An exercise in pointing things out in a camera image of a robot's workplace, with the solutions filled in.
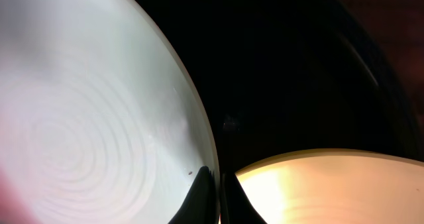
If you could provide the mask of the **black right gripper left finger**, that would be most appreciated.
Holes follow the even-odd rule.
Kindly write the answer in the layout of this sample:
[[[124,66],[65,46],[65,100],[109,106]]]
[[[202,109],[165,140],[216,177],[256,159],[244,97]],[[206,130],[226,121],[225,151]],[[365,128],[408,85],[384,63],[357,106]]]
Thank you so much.
[[[181,207],[169,224],[218,223],[218,201],[215,179],[207,166],[202,166]]]

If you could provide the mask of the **yellow plate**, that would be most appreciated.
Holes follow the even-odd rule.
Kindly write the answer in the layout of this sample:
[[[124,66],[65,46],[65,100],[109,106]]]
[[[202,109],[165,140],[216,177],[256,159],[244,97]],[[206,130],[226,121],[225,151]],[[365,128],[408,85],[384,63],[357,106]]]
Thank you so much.
[[[360,150],[273,156],[236,176],[267,223],[423,224],[423,163]]]

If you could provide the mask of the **mint green plate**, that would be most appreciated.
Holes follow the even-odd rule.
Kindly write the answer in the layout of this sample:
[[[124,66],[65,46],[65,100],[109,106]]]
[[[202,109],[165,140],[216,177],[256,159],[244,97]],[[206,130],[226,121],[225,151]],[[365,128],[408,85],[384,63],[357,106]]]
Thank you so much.
[[[217,194],[199,94],[135,0],[1,0],[2,223],[169,223],[202,166]]]

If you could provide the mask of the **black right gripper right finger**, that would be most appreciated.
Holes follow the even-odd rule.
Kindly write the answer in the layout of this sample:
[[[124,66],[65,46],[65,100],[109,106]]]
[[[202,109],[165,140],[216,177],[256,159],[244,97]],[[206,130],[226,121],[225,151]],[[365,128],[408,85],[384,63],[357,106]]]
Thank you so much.
[[[266,224],[249,202],[235,173],[222,175],[220,203],[222,224]]]

